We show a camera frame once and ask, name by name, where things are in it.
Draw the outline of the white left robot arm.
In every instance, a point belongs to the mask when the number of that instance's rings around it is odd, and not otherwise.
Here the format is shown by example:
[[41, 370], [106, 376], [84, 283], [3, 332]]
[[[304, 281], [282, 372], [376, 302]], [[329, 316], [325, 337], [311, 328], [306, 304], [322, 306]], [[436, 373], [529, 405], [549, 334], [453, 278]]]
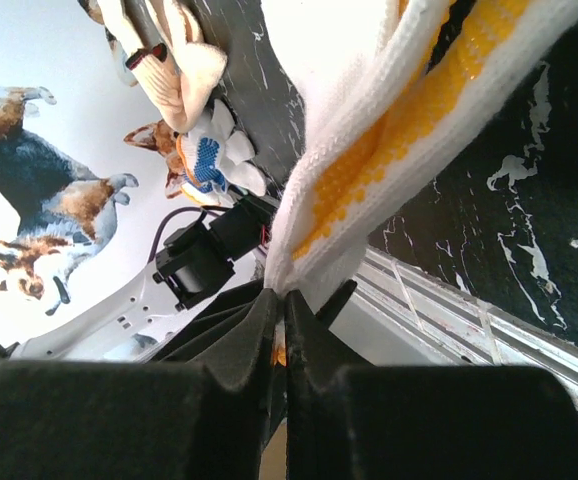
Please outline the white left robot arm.
[[224, 287], [237, 260], [265, 245], [277, 207], [273, 198], [246, 195], [231, 208], [195, 208], [191, 224], [155, 237], [147, 265], [120, 290], [53, 331], [0, 345], [0, 362], [97, 360], [154, 322], [191, 310]]

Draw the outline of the orange dotted white glove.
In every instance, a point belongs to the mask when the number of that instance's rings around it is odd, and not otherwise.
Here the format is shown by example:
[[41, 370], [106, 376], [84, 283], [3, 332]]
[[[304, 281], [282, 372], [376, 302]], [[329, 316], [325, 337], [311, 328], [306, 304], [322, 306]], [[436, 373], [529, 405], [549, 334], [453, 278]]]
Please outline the orange dotted white glove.
[[323, 304], [368, 235], [484, 128], [575, 23], [578, 1], [477, 1], [439, 60], [451, 1], [265, 1], [301, 95], [304, 151], [275, 215], [264, 285]]

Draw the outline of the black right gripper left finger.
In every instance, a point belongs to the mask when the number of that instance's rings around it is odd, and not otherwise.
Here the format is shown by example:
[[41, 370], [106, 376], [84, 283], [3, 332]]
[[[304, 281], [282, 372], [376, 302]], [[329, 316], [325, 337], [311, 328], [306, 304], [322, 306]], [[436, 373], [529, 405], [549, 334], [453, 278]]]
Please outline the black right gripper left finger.
[[0, 479], [257, 478], [277, 307], [185, 363], [0, 363]]

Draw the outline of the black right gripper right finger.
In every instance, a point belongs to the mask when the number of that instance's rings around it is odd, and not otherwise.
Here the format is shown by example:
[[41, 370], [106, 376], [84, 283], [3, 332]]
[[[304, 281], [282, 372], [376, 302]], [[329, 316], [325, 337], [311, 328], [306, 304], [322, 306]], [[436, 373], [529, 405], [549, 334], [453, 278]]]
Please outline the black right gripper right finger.
[[527, 366], [374, 366], [285, 300], [292, 479], [578, 479], [578, 412]]

